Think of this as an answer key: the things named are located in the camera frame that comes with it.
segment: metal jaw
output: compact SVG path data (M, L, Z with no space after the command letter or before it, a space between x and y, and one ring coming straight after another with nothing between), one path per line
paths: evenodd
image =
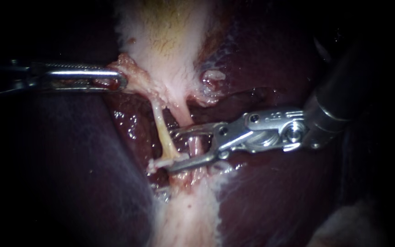
M120 73L96 65L18 60L0 64L0 95L24 91L115 92L126 84Z
M208 123L172 130L173 138L212 135L211 148L202 156L175 162L166 169L175 173L210 165L240 150L249 153L271 149L295 150L301 146L306 132L303 111L293 107L245 113L231 123Z

